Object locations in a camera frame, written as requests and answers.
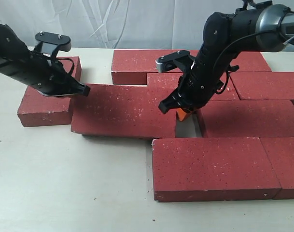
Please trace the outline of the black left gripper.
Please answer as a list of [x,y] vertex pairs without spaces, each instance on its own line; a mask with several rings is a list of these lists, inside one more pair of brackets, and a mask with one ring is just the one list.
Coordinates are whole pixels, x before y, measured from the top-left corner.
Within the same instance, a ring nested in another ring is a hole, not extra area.
[[31,53],[26,59],[9,60],[0,56],[0,73],[23,83],[44,96],[88,96],[90,87],[66,72],[59,59],[50,60]]

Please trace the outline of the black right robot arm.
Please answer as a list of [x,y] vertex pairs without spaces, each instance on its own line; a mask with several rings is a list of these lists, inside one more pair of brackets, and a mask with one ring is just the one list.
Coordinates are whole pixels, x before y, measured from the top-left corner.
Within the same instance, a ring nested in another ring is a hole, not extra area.
[[230,74],[239,69],[231,65],[242,52],[280,52],[294,46],[294,11],[272,1],[246,0],[232,14],[214,12],[203,29],[203,43],[196,56],[180,50],[156,60],[160,73],[180,69],[177,87],[159,104],[166,114],[171,109],[192,113],[204,107],[227,86]]

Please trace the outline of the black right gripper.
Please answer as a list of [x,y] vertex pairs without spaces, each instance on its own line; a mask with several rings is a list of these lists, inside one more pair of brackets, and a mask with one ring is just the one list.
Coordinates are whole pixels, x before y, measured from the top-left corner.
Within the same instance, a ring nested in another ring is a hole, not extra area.
[[179,78],[177,87],[162,100],[158,106],[162,113],[177,109],[179,121],[185,121],[194,110],[204,107],[221,87],[227,86],[220,78],[224,73],[236,71],[230,63],[237,58],[236,51],[215,51],[213,48],[201,46],[191,68]]

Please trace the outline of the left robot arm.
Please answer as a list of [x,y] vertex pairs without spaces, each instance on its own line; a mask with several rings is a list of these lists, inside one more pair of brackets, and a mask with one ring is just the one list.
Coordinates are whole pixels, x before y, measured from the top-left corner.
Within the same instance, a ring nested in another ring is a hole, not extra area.
[[88,96],[90,87],[76,80],[75,66],[66,71],[58,58],[59,51],[71,49],[71,38],[66,35],[41,31],[35,35],[36,45],[29,50],[6,24],[0,24],[0,73],[44,96]]

